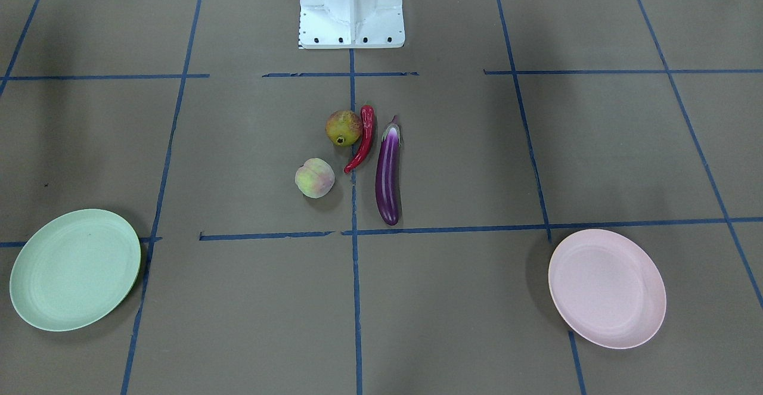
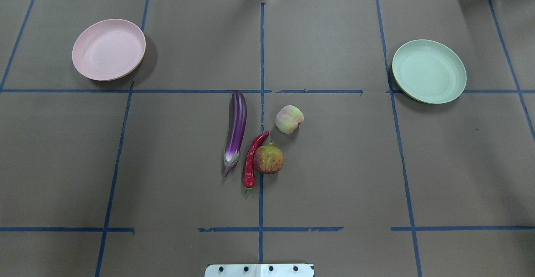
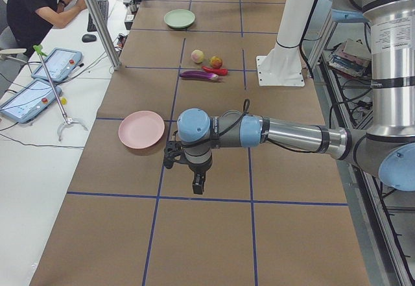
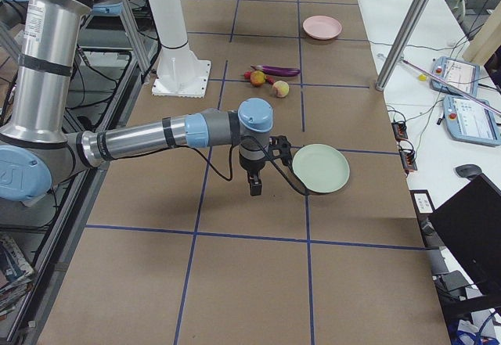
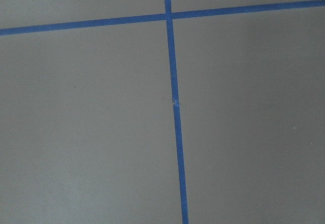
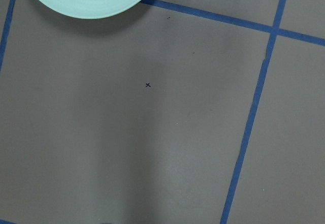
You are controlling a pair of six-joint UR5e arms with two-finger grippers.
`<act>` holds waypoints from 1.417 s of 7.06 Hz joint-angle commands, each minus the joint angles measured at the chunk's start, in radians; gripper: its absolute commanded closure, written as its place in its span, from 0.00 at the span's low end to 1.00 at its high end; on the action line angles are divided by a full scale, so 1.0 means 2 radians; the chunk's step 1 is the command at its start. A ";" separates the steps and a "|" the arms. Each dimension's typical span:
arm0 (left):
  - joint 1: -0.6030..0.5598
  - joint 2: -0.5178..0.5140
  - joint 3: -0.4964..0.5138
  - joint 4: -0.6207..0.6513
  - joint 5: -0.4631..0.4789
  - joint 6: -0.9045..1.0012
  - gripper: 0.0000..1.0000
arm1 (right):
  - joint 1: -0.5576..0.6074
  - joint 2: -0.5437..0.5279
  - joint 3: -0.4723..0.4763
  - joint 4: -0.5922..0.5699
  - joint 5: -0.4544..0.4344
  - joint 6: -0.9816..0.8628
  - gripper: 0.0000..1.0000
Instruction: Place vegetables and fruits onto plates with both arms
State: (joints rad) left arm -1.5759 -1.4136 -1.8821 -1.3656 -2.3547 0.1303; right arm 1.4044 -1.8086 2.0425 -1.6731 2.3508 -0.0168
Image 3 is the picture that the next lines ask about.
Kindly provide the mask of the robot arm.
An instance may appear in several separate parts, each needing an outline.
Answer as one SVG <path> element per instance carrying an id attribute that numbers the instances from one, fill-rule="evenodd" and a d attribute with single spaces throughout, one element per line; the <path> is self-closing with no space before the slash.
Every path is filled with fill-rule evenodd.
<path id="1" fill-rule="evenodd" d="M 302 153 L 328 154 L 400 191 L 414 190 L 414 0 L 333 0 L 335 18 L 362 14 L 371 26 L 372 125 L 328 129 L 228 111 L 210 117 L 191 108 L 177 120 L 178 140 L 167 143 L 163 164 L 186 164 L 193 191 L 202 194 L 213 149 L 269 142 Z"/>

